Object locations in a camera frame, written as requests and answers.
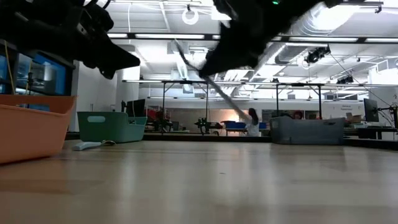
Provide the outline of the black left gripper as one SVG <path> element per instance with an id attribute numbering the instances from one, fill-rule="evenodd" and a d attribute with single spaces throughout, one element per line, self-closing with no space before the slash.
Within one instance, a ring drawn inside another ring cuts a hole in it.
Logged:
<path id="1" fill-rule="evenodd" d="M 99 17 L 66 17 L 61 28 L 70 41 L 72 57 L 89 68 L 97 68 L 106 79 L 113 79 L 116 70 L 141 64 L 134 55 L 134 45 L 111 44 Z"/>

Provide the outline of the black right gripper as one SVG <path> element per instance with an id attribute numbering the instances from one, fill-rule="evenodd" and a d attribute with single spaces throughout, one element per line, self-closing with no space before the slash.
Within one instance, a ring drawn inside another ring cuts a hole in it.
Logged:
<path id="1" fill-rule="evenodd" d="M 221 26 L 216 49 L 199 69 L 205 78 L 240 67 L 256 67 L 272 38 L 289 30 L 319 0 L 225 0 L 213 2 L 217 11 L 228 15 Z"/>

